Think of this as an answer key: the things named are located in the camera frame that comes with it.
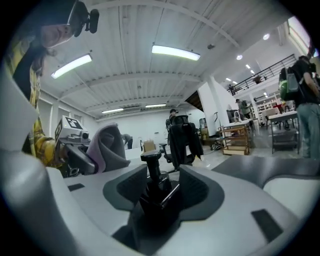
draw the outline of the backpack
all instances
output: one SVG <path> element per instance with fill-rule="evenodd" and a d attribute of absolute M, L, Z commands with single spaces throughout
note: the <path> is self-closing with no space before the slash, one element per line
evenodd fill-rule
<path fill-rule="evenodd" d="M 283 101 L 293 101 L 296 99 L 300 85 L 304 79 L 298 82 L 296 73 L 292 67 L 283 68 L 279 74 L 279 91 Z"/>

